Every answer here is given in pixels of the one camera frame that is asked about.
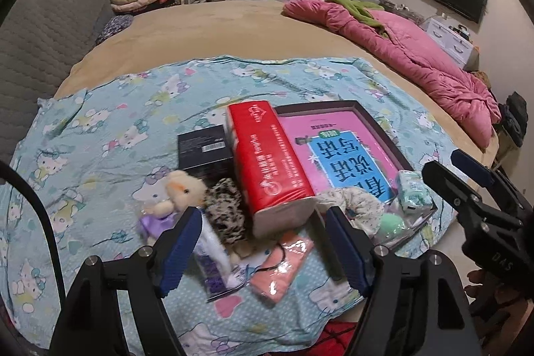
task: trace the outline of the white cabinet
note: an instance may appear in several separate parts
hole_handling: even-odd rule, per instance
[[[468,70],[478,56],[473,45],[436,19],[428,19],[421,27],[452,58],[461,69]]]

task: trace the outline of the metal screw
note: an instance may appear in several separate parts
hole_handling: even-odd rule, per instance
[[[439,266],[441,264],[441,257],[439,255],[436,255],[436,254],[432,254],[430,257],[428,257],[428,259],[431,261],[432,264],[434,264],[435,266]]]
[[[389,254],[389,249],[384,245],[379,244],[378,246],[374,247],[374,253],[377,254],[379,257],[385,257]]]
[[[143,246],[137,252],[139,253],[140,257],[146,258],[152,255],[153,251],[154,250],[150,246]]]
[[[94,266],[98,262],[98,257],[96,255],[91,255],[85,259],[85,264],[88,266]]]

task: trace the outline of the drawer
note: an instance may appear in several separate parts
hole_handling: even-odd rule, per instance
[[[445,49],[447,53],[453,54],[457,58],[460,58],[464,64],[467,64],[473,51],[473,45],[469,41],[451,33],[445,40]]]
[[[441,47],[444,48],[447,46],[449,30],[445,26],[440,25],[439,22],[431,20],[428,24],[427,34],[430,35],[432,40],[437,42]]]
[[[450,50],[449,48],[445,47],[443,49],[445,51],[445,53],[448,54],[448,56],[450,56],[450,58],[455,62],[455,64],[463,69],[465,67],[465,65],[467,64],[467,61],[464,61],[463,59],[461,59],[459,56],[458,56],[458,53],[456,53],[455,50]]]

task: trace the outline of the quilted cushion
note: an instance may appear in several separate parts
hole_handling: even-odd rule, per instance
[[[0,158],[6,162],[113,17],[109,0],[17,0],[0,27]]]

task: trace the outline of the bed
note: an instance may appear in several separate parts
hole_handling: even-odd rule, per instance
[[[11,165],[49,211],[67,286],[88,255],[121,258],[141,246],[136,212],[161,191],[162,170],[175,165],[176,134],[220,124],[225,105],[234,101],[357,99],[417,169],[431,159],[450,166],[455,148],[491,165],[496,136],[480,150],[417,86],[343,37],[282,16],[281,8],[274,0],[227,1],[143,14],[74,65],[54,99],[41,101]],[[370,83],[386,89],[385,96],[366,92]],[[450,207],[435,201],[439,217],[401,254],[420,255],[452,222]],[[58,301],[44,239],[9,186],[0,191],[0,209],[2,298],[20,333],[47,347]],[[165,299],[191,355],[297,350],[360,300],[346,281],[328,276],[317,252],[276,308],[248,288],[207,304],[197,277],[191,266]],[[122,296],[130,349],[142,354]]]

